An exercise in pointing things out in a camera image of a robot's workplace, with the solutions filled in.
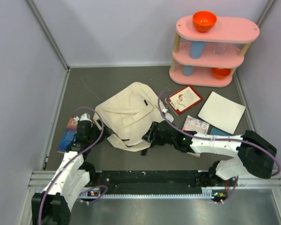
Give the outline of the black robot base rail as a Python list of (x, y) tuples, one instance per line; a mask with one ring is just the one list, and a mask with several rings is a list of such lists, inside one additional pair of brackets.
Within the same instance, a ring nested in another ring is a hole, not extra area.
[(174, 195), (200, 194), (213, 187), (207, 172), (179, 171), (101, 171), (92, 173), (89, 187), (106, 185), (107, 194)]

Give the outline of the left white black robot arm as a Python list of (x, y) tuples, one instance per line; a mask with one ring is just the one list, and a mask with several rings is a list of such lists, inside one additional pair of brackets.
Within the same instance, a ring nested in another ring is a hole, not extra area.
[(76, 133), (65, 148), (65, 153), (54, 177), (41, 193), (31, 200), (34, 225), (67, 225), (71, 210), (85, 186), (98, 181), (93, 164), (86, 162), (90, 150), (107, 136), (101, 119), (80, 119)]

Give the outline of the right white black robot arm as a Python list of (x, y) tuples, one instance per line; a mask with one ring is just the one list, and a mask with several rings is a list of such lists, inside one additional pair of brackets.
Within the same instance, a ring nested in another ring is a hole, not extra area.
[(182, 153), (212, 153), (228, 156), (215, 161), (208, 172), (198, 177), (204, 187), (214, 187), (241, 175), (251, 174), (261, 179), (273, 175), (277, 149), (254, 131), (243, 135), (206, 135), (197, 131), (182, 131), (170, 122), (153, 122), (142, 137), (151, 146), (173, 146)]

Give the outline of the cream canvas student backpack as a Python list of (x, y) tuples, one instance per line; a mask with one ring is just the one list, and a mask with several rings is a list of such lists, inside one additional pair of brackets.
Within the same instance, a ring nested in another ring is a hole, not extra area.
[(142, 140), (153, 122), (162, 122), (159, 111), (166, 106), (146, 84), (134, 82), (95, 107), (105, 127), (111, 130), (108, 142), (130, 152), (145, 150), (150, 143)]

